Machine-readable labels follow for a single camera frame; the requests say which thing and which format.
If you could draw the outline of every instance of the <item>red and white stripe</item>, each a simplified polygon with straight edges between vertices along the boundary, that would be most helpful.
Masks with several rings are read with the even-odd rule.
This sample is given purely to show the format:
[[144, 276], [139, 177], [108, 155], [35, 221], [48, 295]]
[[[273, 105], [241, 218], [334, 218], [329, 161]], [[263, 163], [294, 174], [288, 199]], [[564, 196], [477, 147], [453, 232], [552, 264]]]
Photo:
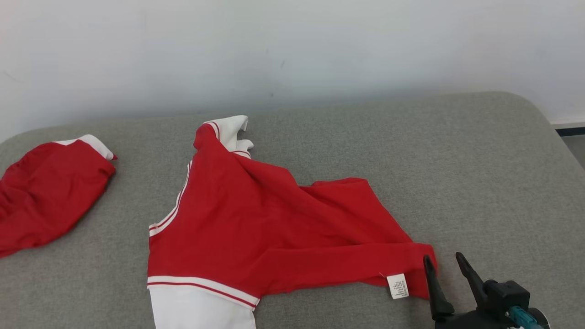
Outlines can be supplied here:
[[213, 127], [215, 131], [215, 137], [218, 138], [219, 142], [221, 143], [221, 131], [219, 130], [219, 125], [215, 121], [206, 122], [206, 124]]
[[148, 278], [148, 288], [165, 286], [165, 287], [176, 287], [184, 286], [191, 289], [200, 289], [207, 293], [214, 294], [224, 299], [228, 299], [234, 303], [242, 305], [252, 311], [258, 305], [259, 298], [252, 296], [251, 294], [245, 293], [241, 290], [234, 289], [232, 287], [223, 285], [219, 282], [215, 282], [201, 277], [184, 277], [184, 276], [150, 276]]
[[173, 210], [171, 210], [171, 212], [168, 215], [166, 215], [166, 217], [164, 217], [163, 220], [161, 220], [160, 222], [158, 222], [156, 224], [152, 224], [151, 226], [149, 226], [149, 234], [151, 237], [153, 235], [157, 235], [158, 233], [161, 233], [162, 230], [164, 230], [169, 224], [171, 224], [173, 219], [175, 219], [175, 217], [177, 216], [177, 213], [179, 211], [179, 206], [181, 204], [181, 199], [183, 198], [183, 193], [185, 193], [185, 189], [187, 188], [187, 183], [189, 182], [189, 173], [191, 172], [191, 165], [192, 164], [193, 164], [193, 160], [191, 160], [189, 162], [189, 164], [187, 165], [187, 178], [185, 179], [185, 183], [183, 184], [183, 189], [181, 190], [181, 192], [177, 196], [177, 202], [176, 202]]
[[235, 150], [232, 151], [233, 154], [237, 154], [237, 155], [241, 155], [243, 157], [246, 157], [248, 159], [251, 159], [252, 157], [250, 156], [250, 152], [248, 151], [242, 151], [242, 150]]

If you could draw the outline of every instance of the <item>red garment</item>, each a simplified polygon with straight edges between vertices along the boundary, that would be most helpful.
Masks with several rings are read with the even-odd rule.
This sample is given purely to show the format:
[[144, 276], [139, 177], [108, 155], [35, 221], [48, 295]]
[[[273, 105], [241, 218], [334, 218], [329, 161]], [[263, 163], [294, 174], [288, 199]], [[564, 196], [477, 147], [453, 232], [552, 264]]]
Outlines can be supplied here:
[[72, 229], [116, 171], [107, 157], [113, 153], [85, 135], [42, 144], [8, 167], [0, 180], [0, 258]]
[[410, 239], [366, 180], [298, 186], [288, 170], [249, 159], [251, 142], [235, 142], [246, 122], [197, 130], [177, 206], [150, 227], [149, 287], [190, 285], [253, 310], [265, 294], [386, 286], [405, 273], [410, 294], [428, 298], [422, 260], [436, 267], [432, 247]]

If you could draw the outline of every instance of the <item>sleeve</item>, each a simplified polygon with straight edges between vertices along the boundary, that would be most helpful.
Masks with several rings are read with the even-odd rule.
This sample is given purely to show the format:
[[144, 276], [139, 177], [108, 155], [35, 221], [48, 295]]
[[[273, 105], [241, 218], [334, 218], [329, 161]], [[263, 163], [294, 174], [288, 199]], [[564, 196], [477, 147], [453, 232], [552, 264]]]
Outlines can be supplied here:
[[409, 294], [428, 299], [423, 257], [436, 259], [430, 245], [366, 244], [330, 248], [271, 249], [259, 264], [270, 276], [266, 294], [365, 282], [386, 286], [386, 277], [404, 273]]
[[88, 143], [47, 143], [0, 180], [0, 258], [68, 232], [104, 192], [115, 168]]

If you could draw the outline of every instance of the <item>gray fabric surface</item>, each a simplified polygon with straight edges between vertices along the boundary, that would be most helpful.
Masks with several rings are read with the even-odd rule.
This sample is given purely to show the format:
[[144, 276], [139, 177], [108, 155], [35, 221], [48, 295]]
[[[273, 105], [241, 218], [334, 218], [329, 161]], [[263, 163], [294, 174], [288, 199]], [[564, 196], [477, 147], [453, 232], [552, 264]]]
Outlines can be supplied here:
[[[66, 236], [0, 259], [1, 328], [150, 328], [148, 225], [174, 206], [194, 132], [222, 114], [41, 129], [27, 150], [86, 133], [119, 160], [108, 191]], [[501, 92], [402, 104], [250, 114], [254, 159], [299, 184], [364, 177], [413, 240], [432, 244], [458, 311], [474, 307], [455, 252], [485, 279], [514, 279], [555, 328], [585, 323], [585, 173], [540, 112]], [[432, 328], [428, 302], [361, 283], [265, 297], [258, 328]]]
[[585, 167], [585, 135], [565, 136], [563, 142], [569, 148], [581, 167]]

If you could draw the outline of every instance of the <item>care label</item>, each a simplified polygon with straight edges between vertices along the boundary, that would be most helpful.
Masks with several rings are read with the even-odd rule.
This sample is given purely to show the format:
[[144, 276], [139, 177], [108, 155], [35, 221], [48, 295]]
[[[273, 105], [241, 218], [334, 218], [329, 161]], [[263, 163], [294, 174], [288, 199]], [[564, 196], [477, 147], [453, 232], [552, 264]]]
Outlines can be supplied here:
[[406, 287], [404, 273], [387, 276], [386, 280], [388, 280], [388, 285], [390, 286], [392, 299], [408, 297], [408, 287]]

